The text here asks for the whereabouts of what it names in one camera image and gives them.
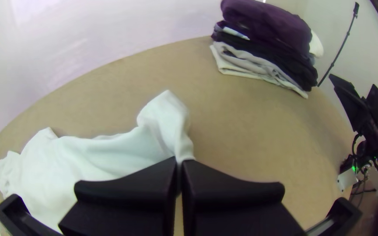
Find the cable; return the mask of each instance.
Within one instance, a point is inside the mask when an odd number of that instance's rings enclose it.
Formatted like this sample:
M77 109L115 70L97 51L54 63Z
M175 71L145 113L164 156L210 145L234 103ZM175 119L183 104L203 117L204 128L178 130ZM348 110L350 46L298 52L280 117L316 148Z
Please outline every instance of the cable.
M364 190L364 191L361 191L359 193L351 193L351 195L360 195L360 194L363 194L363 193L372 193L372 192L377 192L377 190L375 190L375 189Z
M328 76L329 74L329 71L335 66L335 62L336 60L338 59L339 57L339 54L341 53L347 39L348 39L348 36L350 35L350 32L351 32L351 28L352 28L352 24L354 24L354 20L355 18L358 18L358 8L360 7L360 5L356 2L355 3L355 7L354 7L354 15L352 17L352 21L351 21L351 24L350 24L350 28L348 29L348 32L346 33L346 36L345 36L345 39L343 40L343 43L341 45L341 48L339 49L338 51L338 54L336 55L335 59L333 60L333 62L330 64L330 67L329 69L326 71L325 75L323 76L322 80L320 80L319 84L317 85L317 87L320 87L320 85L323 83L323 81L326 79L326 76Z
M357 142L357 139L361 137L361 134L357 134L354 137L354 141L352 141L352 154L355 156L355 143Z
M355 190L354 194L352 194L352 198L351 198L350 201L354 200L354 197L357 195L358 189L360 189L360 186L361 186L362 183L363 183L362 181L358 182L357 189Z
M365 175L364 175L364 186L363 186L363 189L365 189L365 182L366 182L366 179L365 179ZM357 208L360 207L361 202L363 201L363 198L364 198L364 194L361 195L361 198L360 198L360 201L358 202Z

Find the wall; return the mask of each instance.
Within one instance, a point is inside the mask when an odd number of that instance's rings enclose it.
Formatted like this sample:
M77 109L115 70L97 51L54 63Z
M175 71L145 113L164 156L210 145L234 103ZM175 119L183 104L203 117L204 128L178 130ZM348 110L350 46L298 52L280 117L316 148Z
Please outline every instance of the wall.
M210 35L221 0L0 0L0 131L109 62Z
M300 15L318 34L325 55L316 60L320 78L335 58L350 25L355 0L268 0ZM372 84L378 87L378 13L369 0L360 4L358 19L331 73L352 82L358 93L367 96ZM347 119L333 86L326 80L320 87Z

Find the stack of folded clothes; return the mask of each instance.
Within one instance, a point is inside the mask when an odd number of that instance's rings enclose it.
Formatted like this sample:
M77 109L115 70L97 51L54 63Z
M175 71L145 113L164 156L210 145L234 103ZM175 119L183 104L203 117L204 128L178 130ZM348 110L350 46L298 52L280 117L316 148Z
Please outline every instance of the stack of folded clothes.
M255 0L223 0L224 21L214 27L211 51L223 74L265 80L294 90L317 85L315 57L323 56L316 34L298 16Z

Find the black stand pole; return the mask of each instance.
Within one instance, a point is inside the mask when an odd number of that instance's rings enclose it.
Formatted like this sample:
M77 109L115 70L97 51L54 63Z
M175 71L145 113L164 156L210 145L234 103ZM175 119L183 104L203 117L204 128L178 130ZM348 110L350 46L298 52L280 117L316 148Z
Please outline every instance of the black stand pole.
M350 25L350 28L348 29L348 32L346 33L346 36L345 36L345 39L343 40L343 43L342 43L342 46L341 48L339 49L338 51L338 54L336 55L335 59L333 60L332 64L330 64L330 67L329 69L326 71L325 75L323 76L322 80L320 80L319 84L317 85L317 87L320 87L320 85L323 83L323 81L326 79L326 77L328 76L329 74L329 71L332 69L332 67L335 65L335 62L336 60L338 59L338 56L339 54L341 53L342 49L343 49L343 46L345 45L345 42L347 41L347 38L348 36L350 35L350 31L351 31L351 28L352 28L352 24L354 23L354 20L355 18L358 17L358 8L360 7L360 5L356 2L355 3L355 7L354 7L354 15L352 17L352 21L351 21L351 25Z

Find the white towel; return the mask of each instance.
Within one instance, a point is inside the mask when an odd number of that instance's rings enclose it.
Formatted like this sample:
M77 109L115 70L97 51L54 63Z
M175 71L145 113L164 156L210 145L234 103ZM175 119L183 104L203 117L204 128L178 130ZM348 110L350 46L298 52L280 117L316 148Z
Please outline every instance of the white towel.
M323 49L322 42L320 42L319 37L317 34L311 30L311 41L309 43L310 45L310 53L313 54L316 58L323 57L323 54L325 50Z
M280 87L293 90L305 99L308 98L308 95L305 91L295 86L294 84L290 83L289 81L280 79L277 76L270 77L266 75L259 75L258 73L255 73L251 70L244 69L222 58L220 53L214 47L214 45L211 45L210 49L212 51L212 55L215 58L215 61L217 62L218 71L220 71L222 74L246 77L246 78L257 79L257 80L264 80L266 82L273 83Z
M58 223L77 201L76 182L114 180L172 156L179 164L194 159L189 111L172 92L150 101L136 121L128 133L93 139L39 131L21 154L0 160L0 191L21 196L34 218L60 232Z

